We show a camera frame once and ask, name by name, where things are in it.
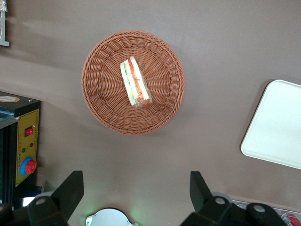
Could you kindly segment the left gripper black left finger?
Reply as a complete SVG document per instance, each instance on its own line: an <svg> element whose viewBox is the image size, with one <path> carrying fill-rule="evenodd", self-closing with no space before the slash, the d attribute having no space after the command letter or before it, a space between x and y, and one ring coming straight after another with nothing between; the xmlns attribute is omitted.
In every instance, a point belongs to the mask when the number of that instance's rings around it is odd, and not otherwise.
<svg viewBox="0 0 301 226"><path fill-rule="evenodd" d="M36 197L27 206L30 225L67 226L83 195L83 172L73 171L51 195Z"/></svg>

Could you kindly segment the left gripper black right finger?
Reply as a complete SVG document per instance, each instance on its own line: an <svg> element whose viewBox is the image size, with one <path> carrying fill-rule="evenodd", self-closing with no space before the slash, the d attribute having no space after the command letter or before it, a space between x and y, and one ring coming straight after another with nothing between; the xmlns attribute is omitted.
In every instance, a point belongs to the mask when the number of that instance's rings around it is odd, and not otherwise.
<svg viewBox="0 0 301 226"><path fill-rule="evenodd" d="M190 199L194 207L182 226L234 226L230 220L232 204L222 196L212 195L199 171L190 172Z"/></svg>

